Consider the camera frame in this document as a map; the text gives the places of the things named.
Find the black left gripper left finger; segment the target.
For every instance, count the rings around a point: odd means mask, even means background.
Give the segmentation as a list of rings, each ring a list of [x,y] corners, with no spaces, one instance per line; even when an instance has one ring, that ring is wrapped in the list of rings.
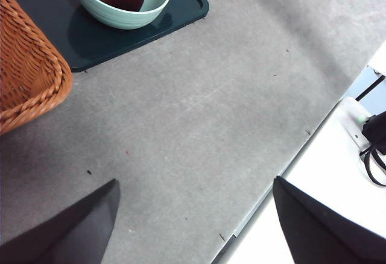
[[[120,201],[113,179],[40,225],[1,245],[1,263],[101,263]]]

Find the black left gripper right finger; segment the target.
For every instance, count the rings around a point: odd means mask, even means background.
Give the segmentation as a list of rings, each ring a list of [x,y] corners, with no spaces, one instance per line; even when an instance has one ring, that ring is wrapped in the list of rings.
[[[295,263],[385,263],[385,238],[346,219],[286,179],[273,196]]]

